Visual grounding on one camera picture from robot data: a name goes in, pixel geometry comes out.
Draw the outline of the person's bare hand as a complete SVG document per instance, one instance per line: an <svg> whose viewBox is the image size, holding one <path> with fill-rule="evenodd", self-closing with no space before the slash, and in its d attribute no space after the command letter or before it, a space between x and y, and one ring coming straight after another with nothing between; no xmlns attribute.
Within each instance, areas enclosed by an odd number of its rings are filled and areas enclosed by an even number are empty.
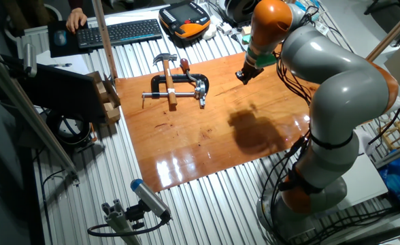
<svg viewBox="0 0 400 245"><path fill-rule="evenodd" d="M72 9L70 15L67 18L66 27L67 30L73 34L85 25L87 21L87 16L84 14L82 8L77 7Z"/></svg>

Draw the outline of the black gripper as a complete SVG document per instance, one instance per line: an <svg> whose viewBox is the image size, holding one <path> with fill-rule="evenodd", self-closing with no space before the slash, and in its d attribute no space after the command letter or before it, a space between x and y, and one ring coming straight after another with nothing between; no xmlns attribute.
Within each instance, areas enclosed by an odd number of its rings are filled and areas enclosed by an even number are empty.
<svg viewBox="0 0 400 245"><path fill-rule="evenodd" d="M243 84L247 84L251 80L251 78L257 77L263 71L264 71L263 68L256 68L255 66L252 66L250 63L245 62L242 70L237 71L235 75L239 80L243 81Z"/></svg>

